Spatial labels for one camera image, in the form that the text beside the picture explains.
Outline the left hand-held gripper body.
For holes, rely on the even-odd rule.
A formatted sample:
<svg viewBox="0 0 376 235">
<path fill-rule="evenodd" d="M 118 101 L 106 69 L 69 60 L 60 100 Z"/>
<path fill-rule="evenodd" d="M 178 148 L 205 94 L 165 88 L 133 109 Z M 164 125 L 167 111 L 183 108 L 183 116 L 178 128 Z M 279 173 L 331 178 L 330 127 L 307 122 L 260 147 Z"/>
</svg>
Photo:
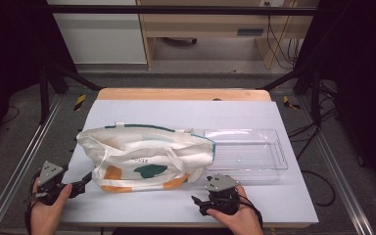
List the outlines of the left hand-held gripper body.
<svg viewBox="0 0 376 235">
<path fill-rule="evenodd" d="M 46 161 L 38 176 L 37 193 L 35 197 L 38 201 L 47 206 L 52 206 L 58 199 L 65 184 L 63 178 L 65 172 L 69 169 L 66 165 L 56 165 Z"/>
</svg>

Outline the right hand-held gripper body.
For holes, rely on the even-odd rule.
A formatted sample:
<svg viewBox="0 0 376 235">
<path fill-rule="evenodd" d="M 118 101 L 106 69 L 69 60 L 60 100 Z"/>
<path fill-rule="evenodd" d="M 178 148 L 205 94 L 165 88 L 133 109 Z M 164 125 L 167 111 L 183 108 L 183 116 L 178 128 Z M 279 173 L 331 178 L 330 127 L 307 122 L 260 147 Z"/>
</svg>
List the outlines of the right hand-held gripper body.
<svg viewBox="0 0 376 235">
<path fill-rule="evenodd" d="M 219 173 L 208 176 L 207 180 L 209 199 L 206 201 L 206 209 L 214 209 L 228 215 L 235 214 L 239 209 L 240 197 L 235 189 L 239 182 L 229 175 Z"/>
</svg>

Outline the clear plastic tray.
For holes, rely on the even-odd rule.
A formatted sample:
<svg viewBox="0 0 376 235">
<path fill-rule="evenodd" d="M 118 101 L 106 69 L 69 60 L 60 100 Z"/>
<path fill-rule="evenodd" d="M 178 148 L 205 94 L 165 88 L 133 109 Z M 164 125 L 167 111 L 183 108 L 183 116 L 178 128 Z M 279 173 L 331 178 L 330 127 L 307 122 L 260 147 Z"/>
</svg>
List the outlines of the clear plastic tray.
<svg viewBox="0 0 376 235">
<path fill-rule="evenodd" d="M 243 183 L 276 181 L 288 169 L 280 139 L 274 129 L 207 129 L 215 143 L 207 174 L 229 175 Z"/>
</svg>

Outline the white canvas tote bag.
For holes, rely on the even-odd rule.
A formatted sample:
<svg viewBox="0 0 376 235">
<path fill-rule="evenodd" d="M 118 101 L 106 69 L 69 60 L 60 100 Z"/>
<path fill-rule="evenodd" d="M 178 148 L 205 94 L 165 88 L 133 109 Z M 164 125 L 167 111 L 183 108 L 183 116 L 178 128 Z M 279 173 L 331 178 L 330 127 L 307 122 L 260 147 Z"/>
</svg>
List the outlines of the white canvas tote bag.
<svg viewBox="0 0 376 235">
<path fill-rule="evenodd" d="M 162 190 L 200 178 L 215 156 L 215 143 L 185 130 L 116 124 L 76 136 L 94 164 L 92 179 L 103 190 Z"/>
</svg>

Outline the person's right hand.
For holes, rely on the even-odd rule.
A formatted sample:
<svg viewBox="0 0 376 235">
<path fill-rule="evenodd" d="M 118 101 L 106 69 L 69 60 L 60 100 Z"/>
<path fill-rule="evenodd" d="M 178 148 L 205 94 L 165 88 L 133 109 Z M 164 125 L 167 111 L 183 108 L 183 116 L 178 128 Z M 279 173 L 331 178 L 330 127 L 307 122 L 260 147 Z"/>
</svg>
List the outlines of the person's right hand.
<svg viewBox="0 0 376 235">
<path fill-rule="evenodd" d="M 263 235 L 258 215 L 252 208 L 245 189 L 242 186 L 236 186 L 236 190 L 241 204 L 235 214 L 228 215 L 221 211 L 209 209 L 207 210 L 208 215 L 224 224 L 234 235 Z"/>
</svg>

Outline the person's left hand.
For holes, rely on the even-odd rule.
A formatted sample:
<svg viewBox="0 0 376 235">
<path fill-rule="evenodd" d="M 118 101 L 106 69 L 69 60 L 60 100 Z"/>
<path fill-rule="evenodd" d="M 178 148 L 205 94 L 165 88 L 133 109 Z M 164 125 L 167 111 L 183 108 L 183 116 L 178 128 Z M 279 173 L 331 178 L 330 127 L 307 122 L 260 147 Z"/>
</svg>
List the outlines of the person's left hand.
<svg viewBox="0 0 376 235">
<path fill-rule="evenodd" d="M 30 232 L 31 235 L 54 235 L 65 207 L 70 197 L 72 186 L 68 184 L 61 191 L 52 206 L 41 202 L 31 204 Z"/>
</svg>

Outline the yellow black floor tape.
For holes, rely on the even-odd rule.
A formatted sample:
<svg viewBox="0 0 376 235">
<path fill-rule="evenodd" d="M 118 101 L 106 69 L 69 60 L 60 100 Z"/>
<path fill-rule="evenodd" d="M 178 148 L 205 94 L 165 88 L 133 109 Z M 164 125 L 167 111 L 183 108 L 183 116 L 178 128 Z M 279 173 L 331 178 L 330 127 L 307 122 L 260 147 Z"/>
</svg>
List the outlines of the yellow black floor tape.
<svg viewBox="0 0 376 235">
<path fill-rule="evenodd" d="M 75 104 L 75 106 L 73 108 L 74 111 L 79 111 L 80 110 L 80 108 L 81 108 L 81 106 L 82 106 L 85 98 L 86 98 L 85 94 L 79 95 L 79 97 L 77 98 L 76 104 Z"/>
<path fill-rule="evenodd" d="M 289 98 L 287 96 L 283 96 L 283 104 L 285 107 L 294 109 L 294 110 L 300 110 L 300 105 L 293 105 L 290 103 Z"/>
</svg>

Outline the white table board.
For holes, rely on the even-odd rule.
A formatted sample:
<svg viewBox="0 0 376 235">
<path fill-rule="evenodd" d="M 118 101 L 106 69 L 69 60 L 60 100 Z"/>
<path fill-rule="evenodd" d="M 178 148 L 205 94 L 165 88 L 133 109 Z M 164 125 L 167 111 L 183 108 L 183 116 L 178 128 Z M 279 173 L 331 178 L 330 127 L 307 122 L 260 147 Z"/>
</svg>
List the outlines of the white table board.
<svg viewBox="0 0 376 235">
<path fill-rule="evenodd" d="M 268 128 L 279 137 L 288 168 L 264 185 L 247 183 L 249 199 L 267 227 L 308 227 L 318 221 L 306 184 L 275 103 L 270 101 L 109 101 L 92 106 L 84 127 L 115 122 L 152 124 L 172 129 Z M 198 212 L 191 197 L 204 198 L 197 181 L 171 190 L 107 193 L 90 182 L 86 192 L 65 206 L 62 223 L 77 226 L 218 227 Z"/>
</svg>

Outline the white cabinet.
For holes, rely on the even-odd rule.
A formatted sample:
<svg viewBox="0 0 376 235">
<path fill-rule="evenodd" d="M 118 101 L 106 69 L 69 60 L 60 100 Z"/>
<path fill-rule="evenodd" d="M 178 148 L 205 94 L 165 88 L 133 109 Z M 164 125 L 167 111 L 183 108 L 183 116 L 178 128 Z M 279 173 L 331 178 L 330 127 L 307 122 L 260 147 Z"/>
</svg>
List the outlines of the white cabinet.
<svg viewBox="0 0 376 235">
<path fill-rule="evenodd" d="M 54 14 L 78 65 L 145 64 L 137 14 Z"/>
</svg>

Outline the grey desk label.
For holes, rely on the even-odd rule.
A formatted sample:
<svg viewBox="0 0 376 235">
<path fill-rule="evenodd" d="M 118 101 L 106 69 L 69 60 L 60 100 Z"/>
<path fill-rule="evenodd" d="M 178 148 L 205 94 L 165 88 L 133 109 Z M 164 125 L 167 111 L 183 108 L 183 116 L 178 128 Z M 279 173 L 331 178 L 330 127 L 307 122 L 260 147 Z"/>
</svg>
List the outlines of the grey desk label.
<svg viewBox="0 0 376 235">
<path fill-rule="evenodd" d="M 262 36 L 263 28 L 238 28 L 237 36 Z"/>
</svg>

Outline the light wooden desk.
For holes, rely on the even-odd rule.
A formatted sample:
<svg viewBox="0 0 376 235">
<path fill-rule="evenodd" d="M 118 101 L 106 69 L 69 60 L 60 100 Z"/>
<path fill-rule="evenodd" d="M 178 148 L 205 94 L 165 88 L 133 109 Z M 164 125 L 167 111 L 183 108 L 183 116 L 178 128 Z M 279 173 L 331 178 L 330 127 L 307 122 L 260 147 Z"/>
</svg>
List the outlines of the light wooden desk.
<svg viewBox="0 0 376 235">
<path fill-rule="evenodd" d="M 139 6 L 224 6 L 316 8 L 320 0 L 136 0 Z M 249 37 L 256 41 L 267 69 L 271 69 L 283 53 L 286 39 L 303 40 L 312 21 L 311 16 L 252 15 L 170 15 L 142 14 L 144 35 L 148 38 Z M 262 36 L 237 36 L 238 28 L 263 28 Z"/>
</svg>

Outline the aluminium floor rail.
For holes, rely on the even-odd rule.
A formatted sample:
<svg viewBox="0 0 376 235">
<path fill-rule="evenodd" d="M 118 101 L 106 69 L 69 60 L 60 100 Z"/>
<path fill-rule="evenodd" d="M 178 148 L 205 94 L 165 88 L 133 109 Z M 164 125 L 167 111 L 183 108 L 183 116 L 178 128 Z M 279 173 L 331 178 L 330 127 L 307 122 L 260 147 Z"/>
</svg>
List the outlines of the aluminium floor rail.
<svg viewBox="0 0 376 235">
<path fill-rule="evenodd" d="M 322 123 L 328 118 L 337 114 L 335 108 L 325 112 L 321 112 L 318 123 L 315 123 L 314 117 L 310 113 L 310 103 L 307 97 L 299 97 L 298 101 L 302 105 L 309 127 L 312 129 L 312 138 L 319 152 L 320 158 L 323 160 L 325 167 L 328 169 L 330 185 L 335 192 L 335 197 L 339 197 L 343 203 L 352 225 L 358 235 L 374 235 L 373 229 L 367 219 L 353 188 L 344 175 L 339 166 L 330 145 L 328 144 L 323 132 Z"/>
<path fill-rule="evenodd" d="M 23 152 L 16 168 L 14 169 L 9 181 L 0 195 L 0 223 L 5 215 L 9 205 L 12 203 L 21 183 L 29 169 L 30 164 L 34 160 L 37 150 L 39 149 L 43 138 L 45 137 L 60 105 L 64 99 L 63 95 L 56 94 L 50 106 L 48 116 L 38 125 L 32 139 Z"/>
</svg>

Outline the black frame stand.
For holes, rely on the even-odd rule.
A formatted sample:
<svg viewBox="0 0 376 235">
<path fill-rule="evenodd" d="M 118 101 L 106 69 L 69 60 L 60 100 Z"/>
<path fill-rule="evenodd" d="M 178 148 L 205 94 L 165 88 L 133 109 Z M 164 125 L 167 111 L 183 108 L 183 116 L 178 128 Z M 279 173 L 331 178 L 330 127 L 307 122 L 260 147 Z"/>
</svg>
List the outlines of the black frame stand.
<svg viewBox="0 0 376 235">
<path fill-rule="evenodd" d="M 296 95 L 304 95 L 308 89 L 310 92 L 310 117 L 317 126 L 321 123 L 319 94 L 320 94 L 320 73 L 315 65 L 304 64 L 292 69 L 280 78 L 264 85 L 261 90 L 270 91 L 286 81 L 296 78 L 297 82 L 293 87 Z"/>
<path fill-rule="evenodd" d="M 100 91 L 102 89 L 102 86 L 85 79 L 80 76 L 77 71 L 69 70 L 59 64 L 44 65 L 39 73 L 41 103 L 40 123 L 44 123 L 50 116 L 48 84 L 51 84 L 57 94 L 66 94 L 69 87 L 65 82 L 65 77 L 69 77 L 93 91 Z"/>
</svg>

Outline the black frame crossbar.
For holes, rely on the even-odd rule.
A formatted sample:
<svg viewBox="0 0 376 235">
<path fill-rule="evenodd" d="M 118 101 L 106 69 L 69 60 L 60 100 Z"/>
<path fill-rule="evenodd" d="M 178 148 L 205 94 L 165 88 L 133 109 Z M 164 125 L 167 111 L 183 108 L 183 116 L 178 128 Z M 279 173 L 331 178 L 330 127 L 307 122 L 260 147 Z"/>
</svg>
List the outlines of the black frame crossbar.
<svg viewBox="0 0 376 235">
<path fill-rule="evenodd" d="M 219 6 L 108 6 L 108 5 L 48 5 L 52 13 L 67 14 L 170 14 L 170 15 L 260 15 L 315 16 L 316 8 L 219 7 Z"/>
</svg>

